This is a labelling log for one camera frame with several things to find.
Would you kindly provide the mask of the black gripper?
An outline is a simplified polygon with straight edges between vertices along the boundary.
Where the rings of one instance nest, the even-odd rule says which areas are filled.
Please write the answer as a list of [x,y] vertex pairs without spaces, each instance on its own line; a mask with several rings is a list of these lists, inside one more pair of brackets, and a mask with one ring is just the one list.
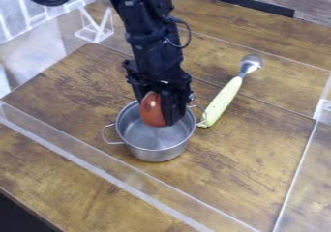
[[172,126],[184,117],[192,101],[192,76],[181,68],[184,60],[177,37],[129,38],[134,58],[126,60],[128,80],[137,100],[149,92],[161,95],[165,124]]

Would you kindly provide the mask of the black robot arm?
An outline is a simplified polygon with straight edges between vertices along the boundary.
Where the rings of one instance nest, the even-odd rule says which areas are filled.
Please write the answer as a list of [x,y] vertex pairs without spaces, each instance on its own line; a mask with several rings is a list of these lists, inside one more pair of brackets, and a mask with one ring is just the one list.
[[134,58],[126,60],[128,82],[140,103],[144,122],[166,127],[184,117],[193,100],[192,76],[181,68],[182,49],[170,15],[172,0],[110,0],[126,28]]

